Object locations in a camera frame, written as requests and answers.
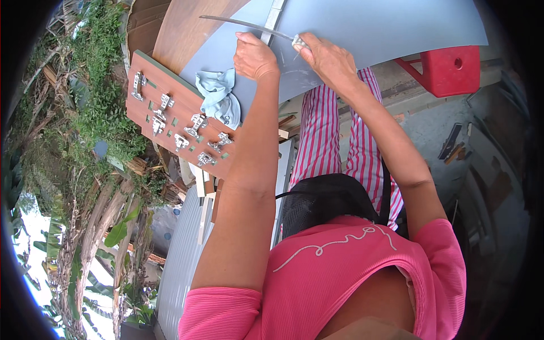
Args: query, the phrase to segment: knife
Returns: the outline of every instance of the knife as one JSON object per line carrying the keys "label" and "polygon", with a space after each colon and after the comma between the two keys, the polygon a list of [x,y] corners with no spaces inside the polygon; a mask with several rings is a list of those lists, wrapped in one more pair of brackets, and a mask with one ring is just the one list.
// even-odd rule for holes
{"label": "knife", "polygon": [[293,47],[295,45],[301,45],[302,47],[306,47],[309,50],[311,50],[311,48],[299,37],[298,34],[295,35],[294,37],[290,37],[287,34],[283,34],[281,32],[278,32],[276,30],[269,29],[269,28],[266,28],[266,27],[263,27],[263,26],[255,25],[254,23],[251,23],[251,22],[245,22],[245,21],[230,19],[230,18],[223,18],[221,16],[201,15],[201,16],[199,16],[199,18],[231,22],[231,23],[236,23],[238,25],[258,29],[258,30],[260,30],[262,32],[267,32],[267,33],[270,33],[272,35],[279,36],[281,38],[289,40],[291,42],[291,46],[293,46]]}

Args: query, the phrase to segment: red plastic stool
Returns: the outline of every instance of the red plastic stool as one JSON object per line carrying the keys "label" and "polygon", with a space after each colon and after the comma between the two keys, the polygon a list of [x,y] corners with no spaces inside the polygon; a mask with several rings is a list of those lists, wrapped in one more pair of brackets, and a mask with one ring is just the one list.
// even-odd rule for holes
{"label": "red plastic stool", "polygon": [[[474,93],[480,87],[480,48],[459,46],[421,52],[421,59],[395,59],[436,97]],[[421,62],[423,74],[411,65]]]}

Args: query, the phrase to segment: hand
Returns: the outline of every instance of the hand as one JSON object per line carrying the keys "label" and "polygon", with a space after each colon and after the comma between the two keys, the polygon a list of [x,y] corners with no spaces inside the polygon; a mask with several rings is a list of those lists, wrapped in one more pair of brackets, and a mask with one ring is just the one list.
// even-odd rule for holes
{"label": "hand", "polygon": [[261,40],[250,32],[236,32],[238,42],[234,54],[234,68],[236,73],[258,81],[269,73],[280,74],[276,55]]}
{"label": "hand", "polygon": [[359,81],[353,55],[345,49],[333,45],[329,40],[317,38],[312,33],[300,33],[299,36],[312,49],[294,45],[295,50],[312,67],[317,75],[341,95],[353,81]]}

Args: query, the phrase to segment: striped pants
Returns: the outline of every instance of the striped pants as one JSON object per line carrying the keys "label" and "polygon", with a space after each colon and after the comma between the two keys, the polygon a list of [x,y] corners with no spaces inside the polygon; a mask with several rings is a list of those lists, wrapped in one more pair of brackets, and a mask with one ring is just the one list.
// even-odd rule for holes
{"label": "striped pants", "polygon": [[[381,103],[378,82],[370,67],[359,70],[358,75]],[[350,111],[351,133],[344,173],[363,185],[374,209],[380,213],[383,189],[380,150],[363,120],[352,108]],[[338,103],[335,92],[325,84],[308,91],[302,101],[301,113],[299,153],[289,182],[289,190],[305,178],[342,171],[339,154]],[[392,230],[398,228],[395,220],[403,204],[399,187],[391,177],[391,210],[387,226]]]}

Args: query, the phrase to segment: pink shirt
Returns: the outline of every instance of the pink shirt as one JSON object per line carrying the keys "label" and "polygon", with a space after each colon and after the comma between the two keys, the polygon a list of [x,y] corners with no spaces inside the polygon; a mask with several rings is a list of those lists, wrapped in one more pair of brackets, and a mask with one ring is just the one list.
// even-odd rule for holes
{"label": "pink shirt", "polygon": [[342,216],[278,243],[270,251],[262,294],[244,288],[191,290],[180,340],[313,340],[364,280],[389,265],[413,282],[413,333],[453,338],[465,310],[466,271],[451,224],[429,222],[412,242],[387,227]]}

